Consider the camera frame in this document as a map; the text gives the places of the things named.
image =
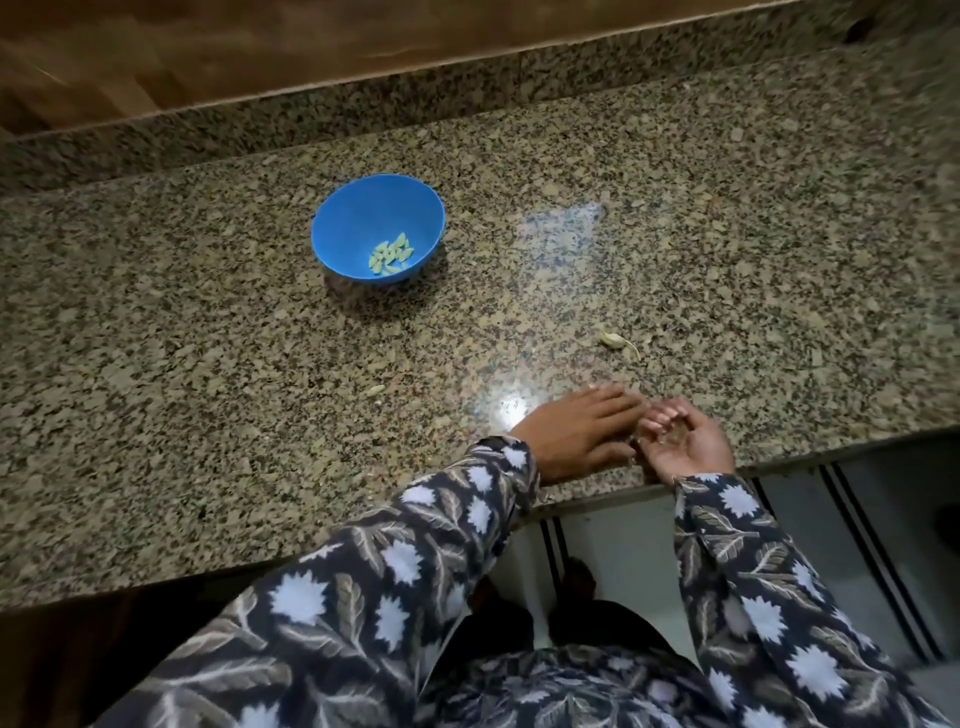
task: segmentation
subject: left hand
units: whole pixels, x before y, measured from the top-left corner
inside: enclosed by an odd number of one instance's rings
[[[629,436],[646,410],[643,397],[615,384],[582,389],[540,405],[510,434],[534,454],[544,485],[628,465],[636,456],[617,436]]]

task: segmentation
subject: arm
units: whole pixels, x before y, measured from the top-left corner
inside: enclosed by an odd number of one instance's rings
[[[465,596],[556,482],[629,459],[622,388],[549,402],[258,579],[104,713],[99,728],[410,725]]]
[[[684,441],[647,448],[652,462],[665,462],[658,448],[686,449],[691,460],[670,461],[673,470],[664,474],[675,483],[675,545],[690,631],[727,714],[737,724],[778,727],[947,726],[853,628],[743,480],[693,474],[732,473],[732,455],[716,423],[683,401],[673,409],[689,427]]]

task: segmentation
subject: right hand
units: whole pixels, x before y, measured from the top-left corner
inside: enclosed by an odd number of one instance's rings
[[[686,432],[670,432],[678,423],[686,425]],[[668,485],[699,473],[733,473],[733,452],[720,425],[682,397],[650,405],[640,418],[637,440]]]

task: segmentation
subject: granite countertop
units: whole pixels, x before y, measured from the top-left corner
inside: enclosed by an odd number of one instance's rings
[[[923,85],[879,44],[0,202],[0,606],[294,554],[588,382],[690,395],[745,466],[957,425]],[[328,279],[313,211],[382,171],[442,251]]]

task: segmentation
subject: wooden surface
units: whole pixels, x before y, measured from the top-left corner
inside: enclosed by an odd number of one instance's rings
[[[746,0],[35,0],[0,8],[0,138],[378,76]]]

